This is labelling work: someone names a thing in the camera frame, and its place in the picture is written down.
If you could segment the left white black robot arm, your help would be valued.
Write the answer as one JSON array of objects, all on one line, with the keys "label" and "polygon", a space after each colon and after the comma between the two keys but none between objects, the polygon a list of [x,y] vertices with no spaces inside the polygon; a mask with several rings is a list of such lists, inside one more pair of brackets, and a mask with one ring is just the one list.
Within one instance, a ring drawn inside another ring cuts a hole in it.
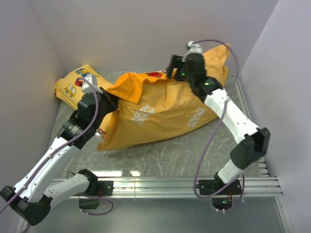
[{"label": "left white black robot arm", "polygon": [[57,173],[90,140],[99,129],[104,117],[118,107],[118,97],[100,91],[84,94],[66,121],[50,148],[34,168],[14,186],[5,186],[1,197],[27,223],[35,226],[50,210],[76,194],[98,196],[101,192],[98,177],[87,169],[72,178],[50,185]]}]

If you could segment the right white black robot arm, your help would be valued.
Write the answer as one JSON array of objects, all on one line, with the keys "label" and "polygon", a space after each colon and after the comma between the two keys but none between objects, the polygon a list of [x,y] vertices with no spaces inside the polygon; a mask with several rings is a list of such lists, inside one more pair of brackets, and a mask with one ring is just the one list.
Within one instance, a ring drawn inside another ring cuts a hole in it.
[{"label": "right white black robot arm", "polygon": [[209,194],[225,194],[246,168],[266,155],[270,132],[253,123],[231,100],[220,82],[207,75],[202,54],[173,55],[166,73],[169,79],[186,82],[193,94],[220,118],[237,143],[230,152],[229,161],[207,187]]}]

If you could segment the orange Mickey Mouse pillowcase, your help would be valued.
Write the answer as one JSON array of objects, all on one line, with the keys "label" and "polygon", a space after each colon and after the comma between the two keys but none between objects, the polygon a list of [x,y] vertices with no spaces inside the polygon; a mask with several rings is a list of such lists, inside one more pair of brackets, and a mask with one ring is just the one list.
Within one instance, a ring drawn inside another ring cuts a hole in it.
[{"label": "orange Mickey Mouse pillowcase", "polygon": [[98,85],[119,97],[118,109],[99,128],[98,151],[181,136],[217,117],[188,84],[167,79],[165,71],[127,72],[114,82],[101,76]]}]

